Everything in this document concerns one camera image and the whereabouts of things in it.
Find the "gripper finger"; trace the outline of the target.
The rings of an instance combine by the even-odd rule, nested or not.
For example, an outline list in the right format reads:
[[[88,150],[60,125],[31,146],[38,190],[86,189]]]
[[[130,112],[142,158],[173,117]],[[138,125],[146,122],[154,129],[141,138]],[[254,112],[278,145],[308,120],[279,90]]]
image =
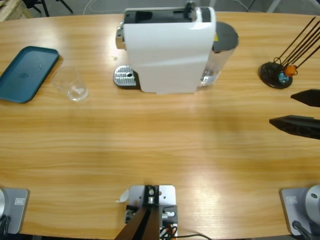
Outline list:
[[[313,117],[287,115],[272,118],[269,123],[277,129],[290,135],[320,139],[320,120]]]
[[[311,107],[320,107],[320,90],[319,89],[308,89],[292,94],[291,99],[299,101],[305,105]]]

